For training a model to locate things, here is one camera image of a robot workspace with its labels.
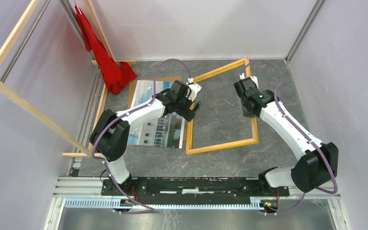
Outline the yellow picture frame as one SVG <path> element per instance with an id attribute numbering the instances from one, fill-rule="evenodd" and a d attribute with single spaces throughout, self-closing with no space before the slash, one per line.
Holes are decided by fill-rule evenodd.
<path id="1" fill-rule="evenodd" d="M 248 64 L 250 64 L 250 59 L 248 57 L 245 57 L 245 58 L 236 60 L 232 63 L 229 63 L 223 67 L 214 69 L 205 74 L 197 76 L 194 78 L 194 82 L 200 82 L 200 81 L 206 80 L 208 78 L 214 77 L 216 75 L 219 75 L 221 73 L 224 73 L 226 71 L 229 71 L 239 66 L 245 66 L 245 75 L 247 77 L 252 77 L 251 68 L 247 66 Z M 246 146 L 246 145 L 251 145 L 251 144 L 257 144 L 259 143 L 259 137 L 258 137 L 258 126 L 257 126 L 256 118 L 251 118 L 251 128 L 252 128 L 252 138 L 194 149 L 193 148 L 194 121 L 187 122 L 185 152 L 187 155 L 192 155 L 192 154 L 199 154 L 199 153 L 205 153 L 205 152 L 210 152 L 210 151 L 224 150 L 224 149 L 229 149 L 229 148 Z"/>

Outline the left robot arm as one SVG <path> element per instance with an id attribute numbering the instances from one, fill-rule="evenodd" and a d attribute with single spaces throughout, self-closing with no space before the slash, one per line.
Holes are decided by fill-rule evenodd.
<path id="1" fill-rule="evenodd" d="M 172 113 L 188 122 L 192 121 L 201 103 L 197 102 L 194 108 L 191 105 L 201 89 L 197 83 L 176 80 L 170 88 L 155 93 L 133 108 L 102 112 L 90 136 L 93 145 L 91 155 L 94 159 L 102 160 L 114 182 L 113 189 L 119 195 L 126 195 L 131 190 L 131 182 L 128 180 L 130 173 L 123 157 L 130 130 Z"/>

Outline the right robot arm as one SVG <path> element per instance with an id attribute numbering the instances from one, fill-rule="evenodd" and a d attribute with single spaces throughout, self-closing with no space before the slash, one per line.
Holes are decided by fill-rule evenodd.
<path id="1" fill-rule="evenodd" d="M 285 141 L 294 153 L 297 163 L 293 167 L 274 167 L 260 175 L 258 191 L 271 195 L 277 187 L 295 186 L 308 193 L 313 189 L 326 192 L 321 186 L 333 183 L 337 192 L 336 176 L 338 167 L 337 146 L 324 143 L 305 129 L 284 107 L 271 90 L 260 91 L 252 77 L 242 77 L 234 83 L 241 99 L 245 117 L 258 117 L 266 122 Z"/>

